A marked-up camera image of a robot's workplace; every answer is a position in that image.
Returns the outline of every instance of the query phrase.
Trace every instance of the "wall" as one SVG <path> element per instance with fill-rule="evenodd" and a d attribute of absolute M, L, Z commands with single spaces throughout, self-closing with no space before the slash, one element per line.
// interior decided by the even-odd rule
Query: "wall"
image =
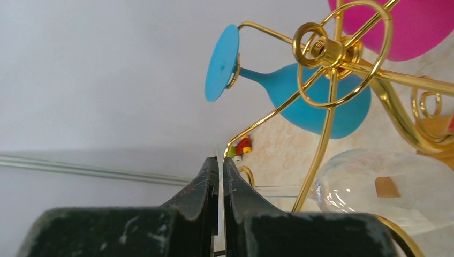
<path fill-rule="evenodd" d="M 6 0 L 0 10 L 0 154 L 184 177 L 272 109 L 246 79 L 206 102 L 224 27 L 251 20 L 292 36 L 329 12 L 318 0 Z M 252 29 L 240 50 L 261 72 L 294 62 L 290 45 Z"/>
<path fill-rule="evenodd" d="M 14 256 L 30 226 L 48 209 L 158 206 L 181 188 L 0 167 L 0 256 Z"/>

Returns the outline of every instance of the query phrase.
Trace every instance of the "marble surface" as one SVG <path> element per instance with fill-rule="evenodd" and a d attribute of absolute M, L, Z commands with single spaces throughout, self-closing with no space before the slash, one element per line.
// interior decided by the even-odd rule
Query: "marble surface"
<path fill-rule="evenodd" d="M 373 62 L 376 55 L 365 50 L 364 59 Z M 416 59 L 405 62 L 386 62 L 383 69 L 410 75 L 427 75 L 434 79 L 454 81 L 454 33 L 439 46 Z M 410 113 L 410 88 L 393 84 Z M 443 98 L 443 113 L 454 110 L 454 101 Z M 246 165 L 254 172 L 257 186 L 301 185 L 312 162 L 320 136 L 304 131 L 282 116 L 277 116 L 257 128 L 252 134 L 253 152 L 245 155 L 238 166 Z M 350 136 L 331 140 L 324 161 L 343 151 L 355 148 L 392 149 L 401 152 L 415 152 L 395 130 L 377 97 L 373 95 L 372 106 L 366 120 Z M 273 200 L 279 207 L 290 210 L 293 201 Z M 306 210 L 316 210 L 309 201 Z M 426 256 L 452 256 L 451 240 L 454 226 L 413 237 Z"/>

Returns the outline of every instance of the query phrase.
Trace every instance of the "gold metal rack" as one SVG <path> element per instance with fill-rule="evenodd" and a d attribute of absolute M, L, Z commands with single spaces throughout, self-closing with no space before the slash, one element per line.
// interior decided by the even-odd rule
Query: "gold metal rack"
<path fill-rule="evenodd" d="M 298 91 L 275 110 L 268 113 L 250 127 L 233 137 L 227 144 L 224 152 L 224 158 L 227 157 L 228 150 L 235 141 L 268 121 L 276 114 L 280 113 L 300 96 L 309 105 L 327 110 L 317 151 L 293 206 L 293 212 L 302 210 L 311 190 L 311 185 L 314 183 L 317 172 L 321 166 L 321 162 L 327 149 L 336 107 L 357 96 L 367 86 L 371 86 L 372 90 L 379 98 L 400 136 L 415 149 L 424 153 L 439 153 L 454 148 L 453 135 L 448 132 L 441 134 L 433 133 L 427 130 L 421 122 L 421 114 L 425 118 L 434 119 L 441 113 L 441 94 L 454 96 L 454 84 L 433 80 L 425 76 L 415 77 L 381 69 L 381 66 L 386 60 L 391 47 L 391 39 L 393 35 L 393 22 L 389 11 L 396 4 L 398 4 L 398 2 L 399 0 L 389 0 L 386 4 L 380 5 L 370 0 L 358 0 L 344 4 L 343 0 L 337 0 L 337 9 L 329 14 L 320 24 L 312 22 L 303 24 L 297 29 L 293 38 L 287 37 L 253 22 L 244 22 L 238 26 L 239 30 L 245 27 L 257 29 L 293 46 L 293 55 L 298 61 Z M 376 14 L 353 35 L 342 36 L 343 13 L 346 9 L 354 6 L 369 6 L 376 11 Z M 328 38 L 327 33 L 323 28 L 323 26 L 331 19 L 335 19 L 336 24 L 333 39 Z M 384 40 L 375 63 L 371 64 L 362 59 L 363 45 L 361 38 L 379 20 L 383 20 L 384 23 Z M 301 40 L 307 33 L 312 33 L 312 35 L 308 42 L 303 44 L 301 43 Z M 305 84 L 302 83 L 303 67 L 318 67 L 316 72 L 306 81 Z M 227 86 L 227 89 L 231 88 L 236 82 L 239 70 L 240 62 L 238 56 L 237 70 L 234 73 L 231 82 Z M 336 99 L 338 81 L 347 77 L 351 73 L 359 76 L 363 79 L 363 81 L 351 93 L 341 99 Z M 326 103 L 315 102 L 306 94 L 310 86 L 322 75 L 327 76 L 330 80 L 329 97 L 328 102 Z M 398 98 L 396 91 L 390 82 L 400 83 L 413 88 L 411 102 L 413 117 L 416 121 L 415 124 L 406 113 L 402 102 Z M 418 89 L 425 90 L 425 92 L 421 94 L 419 102 L 417 100 Z M 426 109 L 426 99 L 429 96 L 435 96 L 436 99 L 436 110 L 433 114 L 430 114 Z M 246 172 L 249 182 L 252 186 L 254 186 L 254 178 L 250 169 L 248 167 L 241 167 L 241 171 Z M 377 216 L 377 218 L 390 228 L 394 239 L 397 243 L 399 243 L 407 256 L 423 256 L 423 253 L 416 243 L 399 226 L 383 217 Z"/>

